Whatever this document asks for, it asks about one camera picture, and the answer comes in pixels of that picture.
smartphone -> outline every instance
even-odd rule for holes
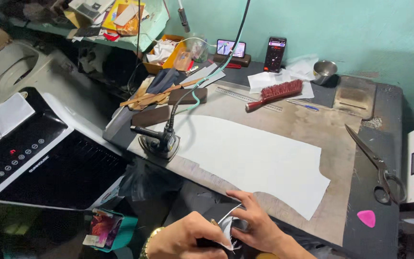
[[[217,40],[217,54],[227,56],[234,46],[234,41]],[[243,58],[245,56],[245,42],[239,42],[233,57]]]
[[[270,37],[268,41],[268,50],[264,60],[263,71],[279,73],[281,70],[282,57],[284,56],[286,38]]]

stainless steel cup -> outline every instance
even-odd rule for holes
[[[336,72],[338,67],[335,62],[328,60],[321,60],[314,64],[314,75],[316,76],[313,83],[323,85]]]

green wall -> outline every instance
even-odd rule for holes
[[[184,35],[177,1],[166,3],[164,32]],[[191,32],[235,39],[246,0],[182,3]],[[284,59],[316,53],[339,74],[400,86],[414,114],[414,0],[251,0],[241,41],[253,60],[264,60],[269,36],[287,38]]]

work table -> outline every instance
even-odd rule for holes
[[[225,69],[226,76],[222,81],[248,87],[247,76],[262,72],[263,64],[251,62],[248,68]],[[401,172],[402,149],[402,90],[399,87],[377,84],[376,101],[373,122],[362,123],[359,136],[372,150],[383,158],[390,173],[398,177]],[[326,107],[332,107],[336,78],[333,78],[327,86],[322,87],[312,84],[314,98],[306,101]],[[126,118],[132,116],[131,111],[124,111],[122,125],[116,128],[111,137],[112,143],[127,149],[131,142],[135,145],[136,139],[130,133],[129,122]],[[354,171],[351,180],[351,192],[349,196],[342,247],[321,240],[350,258],[396,258],[397,257],[397,232],[399,208],[396,204],[383,205],[373,197],[373,187],[377,184],[377,173],[373,164],[365,154],[357,147]],[[376,226],[368,228],[358,218],[357,213],[363,210],[373,210],[376,214]]]

metal ruler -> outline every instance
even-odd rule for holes
[[[238,94],[236,92],[230,91],[230,90],[226,90],[224,88],[221,87],[217,87],[217,89],[215,89],[216,92],[225,94],[225,95],[229,95],[231,97],[234,97],[236,99],[242,100],[242,101],[246,101],[246,102],[256,102],[258,101],[257,99],[242,95],[242,94]],[[276,106],[276,105],[272,105],[272,104],[266,104],[263,105],[264,108],[266,109],[270,109],[273,110],[275,112],[282,112],[282,107]]]

